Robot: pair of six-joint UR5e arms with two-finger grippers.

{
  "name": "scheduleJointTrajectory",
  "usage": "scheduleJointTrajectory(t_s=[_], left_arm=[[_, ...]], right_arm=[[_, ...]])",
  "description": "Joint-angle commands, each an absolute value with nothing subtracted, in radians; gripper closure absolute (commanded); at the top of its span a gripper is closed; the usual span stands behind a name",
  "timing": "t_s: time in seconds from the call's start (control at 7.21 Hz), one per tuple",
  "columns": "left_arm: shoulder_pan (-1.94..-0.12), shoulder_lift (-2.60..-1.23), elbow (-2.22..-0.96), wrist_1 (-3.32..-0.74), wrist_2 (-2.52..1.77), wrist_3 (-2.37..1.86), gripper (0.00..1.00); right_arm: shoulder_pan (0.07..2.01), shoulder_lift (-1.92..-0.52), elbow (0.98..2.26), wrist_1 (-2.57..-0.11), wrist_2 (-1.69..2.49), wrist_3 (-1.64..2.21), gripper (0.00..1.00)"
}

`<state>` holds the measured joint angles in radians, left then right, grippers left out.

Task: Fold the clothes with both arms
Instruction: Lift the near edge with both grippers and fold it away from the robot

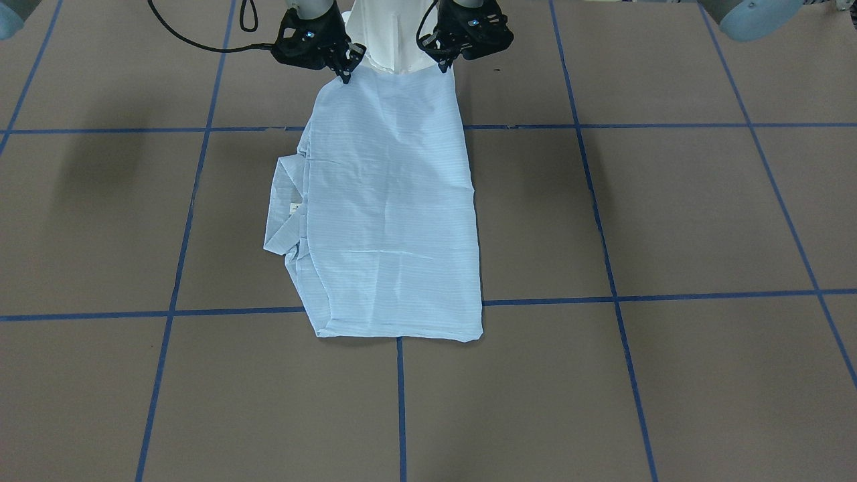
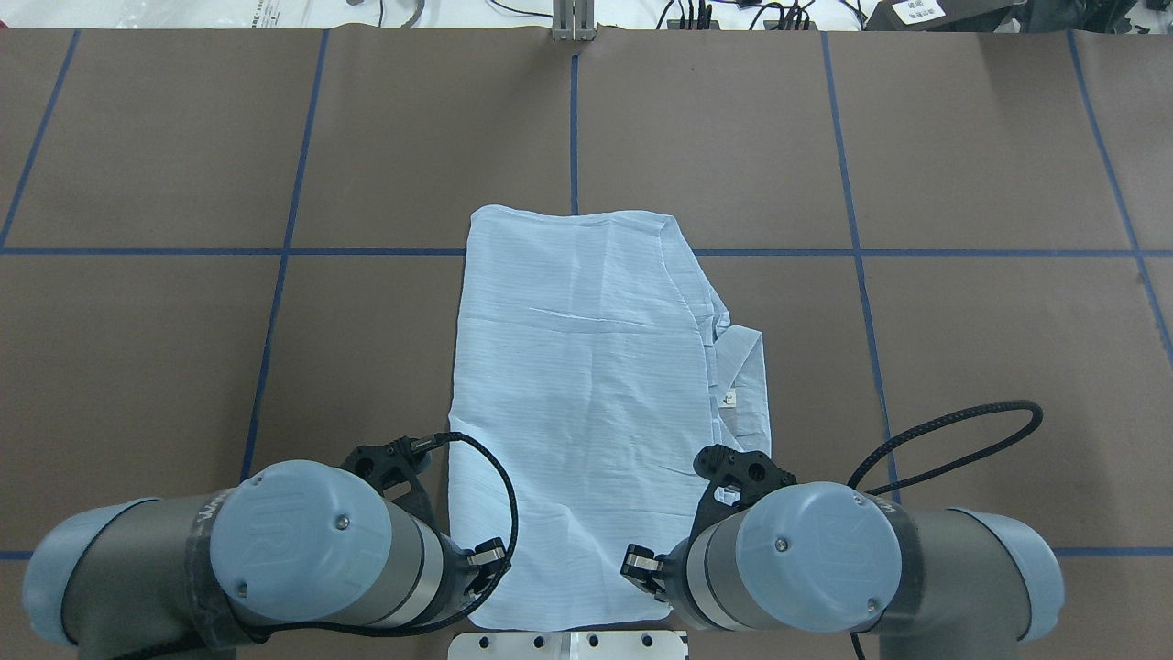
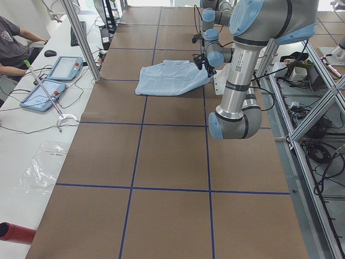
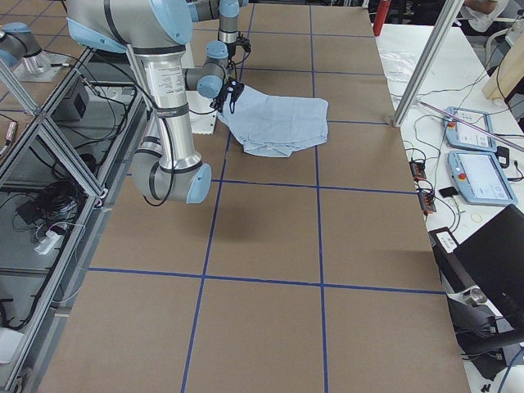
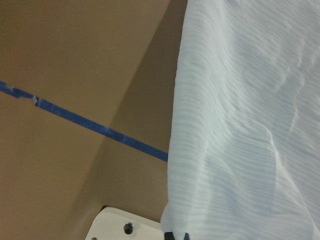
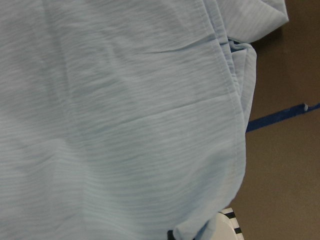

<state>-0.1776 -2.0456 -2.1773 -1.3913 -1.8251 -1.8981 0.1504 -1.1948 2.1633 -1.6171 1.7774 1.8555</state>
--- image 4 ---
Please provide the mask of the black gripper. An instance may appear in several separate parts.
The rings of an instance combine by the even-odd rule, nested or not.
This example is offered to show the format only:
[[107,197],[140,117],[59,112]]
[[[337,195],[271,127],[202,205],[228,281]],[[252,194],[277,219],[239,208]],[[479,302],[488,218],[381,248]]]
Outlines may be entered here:
[[236,102],[242,95],[245,84],[236,79],[229,79],[225,85],[220,89],[219,94],[210,104],[210,107],[218,112],[224,111],[224,105],[228,103],[229,111],[234,112]]
[[238,34],[231,43],[227,43],[229,57],[234,57],[236,55],[237,47],[241,47],[244,53],[249,55],[251,53],[250,39],[243,34]]

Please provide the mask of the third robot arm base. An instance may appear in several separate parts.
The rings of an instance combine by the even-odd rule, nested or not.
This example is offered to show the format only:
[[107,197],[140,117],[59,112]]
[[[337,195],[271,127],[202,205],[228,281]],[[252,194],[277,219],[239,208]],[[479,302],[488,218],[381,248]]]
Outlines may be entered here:
[[22,82],[52,82],[68,57],[45,52],[22,22],[1,26],[1,61]]

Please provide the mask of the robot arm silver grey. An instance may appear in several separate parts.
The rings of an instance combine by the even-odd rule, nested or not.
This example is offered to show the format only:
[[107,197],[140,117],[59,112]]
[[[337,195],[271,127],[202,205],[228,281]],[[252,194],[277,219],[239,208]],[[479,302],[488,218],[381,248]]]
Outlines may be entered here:
[[226,45],[229,60],[236,56],[237,47],[241,47],[247,55],[251,53],[249,38],[238,29],[240,10],[248,4],[247,0],[187,1],[193,22],[219,21],[218,40]]
[[[228,80],[228,62],[241,42],[238,17],[245,1],[70,1],[72,39],[91,49],[124,53],[151,103],[152,116],[132,171],[139,191],[158,202],[201,203],[211,167],[193,143],[187,92],[215,99]],[[196,22],[217,20],[218,38],[202,67],[183,68]]]

